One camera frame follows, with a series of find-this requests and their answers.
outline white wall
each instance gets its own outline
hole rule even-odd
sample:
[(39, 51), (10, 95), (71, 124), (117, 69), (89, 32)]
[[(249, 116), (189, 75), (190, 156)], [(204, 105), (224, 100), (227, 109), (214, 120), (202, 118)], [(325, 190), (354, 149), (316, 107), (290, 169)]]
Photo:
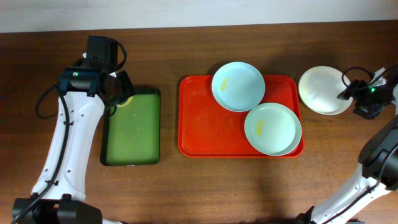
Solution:
[(398, 0), (0, 0), (0, 32), (398, 19)]

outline white plate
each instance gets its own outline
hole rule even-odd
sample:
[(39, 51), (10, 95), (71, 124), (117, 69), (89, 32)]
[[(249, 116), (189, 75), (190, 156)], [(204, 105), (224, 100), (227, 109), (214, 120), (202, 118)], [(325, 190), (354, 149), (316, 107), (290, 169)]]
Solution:
[[(347, 110), (353, 99), (337, 98), (346, 89), (341, 81), (341, 75), (341, 71), (327, 66), (317, 66), (306, 71), (298, 83), (298, 92), (306, 106), (326, 115), (339, 114)], [(344, 81), (349, 85), (346, 76)]]
[(216, 101), (230, 111), (243, 112), (257, 106), (266, 92), (261, 73), (252, 65), (232, 62), (214, 75), (211, 90)]
[(270, 156), (292, 152), (301, 140), (301, 124), (293, 111), (278, 103), (263, 103), (251, 110), (244, 121), (250, 144)]

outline brown tabletop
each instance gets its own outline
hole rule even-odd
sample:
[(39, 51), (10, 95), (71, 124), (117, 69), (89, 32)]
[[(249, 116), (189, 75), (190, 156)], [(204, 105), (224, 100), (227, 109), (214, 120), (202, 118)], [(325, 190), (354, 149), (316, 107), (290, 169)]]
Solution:
[[(301, 102), (305, 150), (295, 159), (189, 159), (177, 147), (182, 77), (214, 74), (233, 61), (250, 63), (263, 74), (288, 75), (296, 83), (318, 65), (376, 71), (398, 61), (398, 21), (0, 34), (0, 223), (11, 221), (15, 198), (29, 197), (47, 158), (55, 119), (37, 118), (35, 104), (85, 52), (89, 35), (123, 43), (124, 69), (133, 84), (162, 92), (156, 165), (101, 165), (99, 122), (86, 172), (86, 203), (101, 209), (104, 218), (237, 223), (295, 217), (351, 177), (362, 147), (394, 116), (389, 106), (368, 121), (353, 114), (352, 105), (325, 116)], [(52, 93), (46, 99), (43, 113), (57, 110), (56, 98)], [(369, 224), (397, 223), (398, 194), (377, 199), (355, 217)]]

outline tray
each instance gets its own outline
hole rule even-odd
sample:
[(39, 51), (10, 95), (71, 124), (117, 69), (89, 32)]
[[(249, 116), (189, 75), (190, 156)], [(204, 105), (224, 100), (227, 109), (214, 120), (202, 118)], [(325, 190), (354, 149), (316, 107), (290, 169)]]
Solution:
[[(280, 103), (301, 122), (294, 81), (284, 75), (263, 75), (266, 94), (261, 103)], [(232, 112), (219, 105), (211, 92), (212, 75), (192, 75), (180, 84), (178, 148), (190, 158), (294, 158), (304, 150), (298, 146), (284, 156), (268, 156), (253, 148), (244, 133), (247, 112)]]

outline wooden table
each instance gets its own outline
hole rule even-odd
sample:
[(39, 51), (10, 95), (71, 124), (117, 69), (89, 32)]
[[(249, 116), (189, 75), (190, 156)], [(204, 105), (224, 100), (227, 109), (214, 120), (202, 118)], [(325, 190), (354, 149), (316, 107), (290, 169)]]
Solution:
[[(162, 92), (159, 164), (101, 165), (99, 122), (86, 173), (86, 202), (108, 219), (236, 223), (295, 217), (351, 177), (362, 147), (394, 115), (390, 106), (373, 121), (351, 110), (325, 116), (301, 103), (305, 150), (296, 159), (189, 159), (177, 147), (182, 77), (214, 74), (233, 61), (296, 82), (317, 65), (375, 71), (398, 61), (398, 21), (0, 34), (0, 223), (11, 221), (16, 197), (30, 195), (50, 147), (55, 120), (36, 118), (35, 104), (85, 51), (89, 35), (123, 43), (128, 52), (124, 69), (133, 84)], [(353, 73), (350, 78), (367, 77)], [(57, 110), (56, 98), (50, 96), (42, 111)], [(356, 217), (397, 223), (398, 194), (377, 199)]]

